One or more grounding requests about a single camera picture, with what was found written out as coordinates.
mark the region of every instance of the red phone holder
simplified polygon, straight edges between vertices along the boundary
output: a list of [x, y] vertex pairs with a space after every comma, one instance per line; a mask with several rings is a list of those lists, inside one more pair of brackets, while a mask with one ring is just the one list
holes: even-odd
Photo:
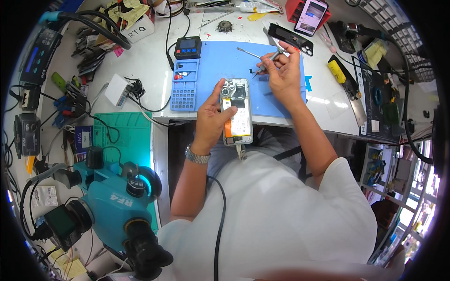
[[[305, 2], [303, 0], [288, 0], [286, 2], [285, 10], [286, 10], [286, 16], [288, 17], [288, 21], [297, 23], [298, 18], [300, 17], [300, 14], [302, 13], [303, 5]], [[319, 23], [319, 26], [317, 29], [319, 29], [328, 19], [331, 17], [330, 11], [327, 9], [325, 12], [324, 17]]]

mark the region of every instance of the hand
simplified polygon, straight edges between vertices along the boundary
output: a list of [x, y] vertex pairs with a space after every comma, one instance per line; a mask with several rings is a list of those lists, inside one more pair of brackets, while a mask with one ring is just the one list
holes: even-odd
[[223, 131], [224, 123], [230, 119], [237, 111], [237, 107], [232, 106], [219, 112], [221, 109], [219, 94], [225, 83], [222, 78], [217, 82], [211, 96], [197, 111], [197, 125], [195, 128], [195, 139], [191, 145], [192, 153], [197, 155], [208, 155], [211, 148], [217, 143]]
[[300, 95], [300, 54], [294, 47], [283, 41], [279, 44], [291, 54], [289, 57], [280, 54], [271, 61], [269, 57], [274, 53], [270, 53], [262, 56], [262, 62], [256, 66], [264, 64], [266, 70], [260, 74], [269, 74], [269, 86], [272, 93], [291, 112], [299, 103], [303, 103]]

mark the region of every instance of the microscope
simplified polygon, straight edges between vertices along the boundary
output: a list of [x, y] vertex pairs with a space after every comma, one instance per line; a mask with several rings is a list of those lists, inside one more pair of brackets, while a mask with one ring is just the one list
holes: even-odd
[[73, 172], [55, 171], [55, 180], [69, 189], [78, 185], [86, 195], [45, 214], [33, 239], [50, 239], [67, 251], [92, 227], [107, 247], [125, 253], [135, 278], [153, 280], [173, 262], [158, 244], [147, 211], [161, 194], [161, 181], [149, 167], [127, 162], [119, 174], [119, 165], [104, 161], [102, 148], [90, 147], [86, 161], [74, 164]]

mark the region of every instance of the green silicone mat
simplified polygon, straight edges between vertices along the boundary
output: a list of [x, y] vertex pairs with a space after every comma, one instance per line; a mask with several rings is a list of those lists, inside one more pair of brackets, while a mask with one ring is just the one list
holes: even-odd
[[[119, 130], [119, 139], [116, 143], [111, 143], [107, 136], [107, 128], [98, 120], [94, 120], [94, 145], [99, 147], [114, 146], [121, 152], [120, 162], [131, 161], [139, 166], [150, 167], [150, 129], [151, 122], [148, 121], [141, 112], [117, 112], [117, 113], [97, 113], [98, 117], [108, 126]], [[117, 131], [109, 129], [112, 141], [117, 139]], [[103, 150], [103, 157], [106, 161], [115, 162], [119, 160], [119, 153], [114, 148]], [[151, 228], [153, 232], [158, 231], [154, 203], [150, 203], [147, 210], [152, 215]]]

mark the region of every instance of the screw organizer tray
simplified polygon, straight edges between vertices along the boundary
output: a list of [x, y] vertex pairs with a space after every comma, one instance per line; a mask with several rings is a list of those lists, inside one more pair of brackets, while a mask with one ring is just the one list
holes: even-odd
[[180, 59], [175, 61], [172, 77], [171, 110], [195, 110], [195, 94], [197, 92], [199, 64], [200, 61], [198, 58]]

